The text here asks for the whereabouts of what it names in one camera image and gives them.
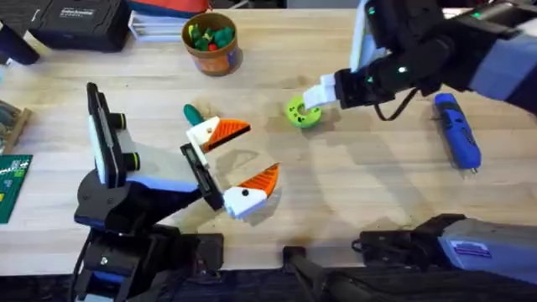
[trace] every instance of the orange object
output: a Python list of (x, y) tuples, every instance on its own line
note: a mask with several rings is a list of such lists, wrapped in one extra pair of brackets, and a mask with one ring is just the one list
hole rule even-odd
[(250, 124), (247, 122), (232, 119), (222, 119), (218, 125), (216, 125), (216, 129), (214, 129), (209, 141), (204, 143), (201, 146), (201, 149), (203, 152), (209, 152), (221, 144), (227, 143), (248, 131), (250, 131)]
[(267, 197), (272, 195), (276, 182), (278, 181), (279, 164), (273, 164), (265, 171), (253, 176), (251, 179), (242, 182), (239, 187), (247, 189), (264, 190)]

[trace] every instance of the green handle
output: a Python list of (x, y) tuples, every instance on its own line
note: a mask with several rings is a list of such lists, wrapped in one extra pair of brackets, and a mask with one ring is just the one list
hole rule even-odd
[(205, 119), (201, 116), (200, 112), (191, 104), (186, 104), (183, 108), (183, 112), (185, 113), (186, 120), (188, 120), (188, 122), (192, 126), (195, 126), (205, 121)]

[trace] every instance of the blue label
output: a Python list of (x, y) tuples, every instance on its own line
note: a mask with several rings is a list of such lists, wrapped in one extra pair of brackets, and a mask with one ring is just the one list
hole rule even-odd
[(488, 247), (480, 242), (451, 241), (451, 247), (459, 255), (469, 255), (484, 258), (492, 258)]

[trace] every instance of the cylindrical container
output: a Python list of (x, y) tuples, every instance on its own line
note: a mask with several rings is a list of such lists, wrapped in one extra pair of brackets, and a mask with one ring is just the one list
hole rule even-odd
[(0, 22), (0, 52), (24, 65), (33, 64), (39, 59), (39, 54), (2, 22)]
[[(235, 31), (235, 36), (232, 42), (222, 49), (200, 51), (194, 47), (194, 42), (188, 34), (189, 26), (195, 24), (198, 24), (202, 33), (205, 33), (207, 28), (216, 32), (229, 26)], [(238, 64), (237, 27), (230, 18), (220, 13), (201, 13), (191, 18), (183, 27), (182, 38), (186, 49), (196, 63), (196, 67), (206, 75), (224, 76)]]

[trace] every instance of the black case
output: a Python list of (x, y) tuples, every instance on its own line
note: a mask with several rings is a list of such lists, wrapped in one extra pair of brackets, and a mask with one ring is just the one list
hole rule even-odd
[(29, 32), (52, 49), (120, 51), (130, 9), (123, 0), (44, 0)]

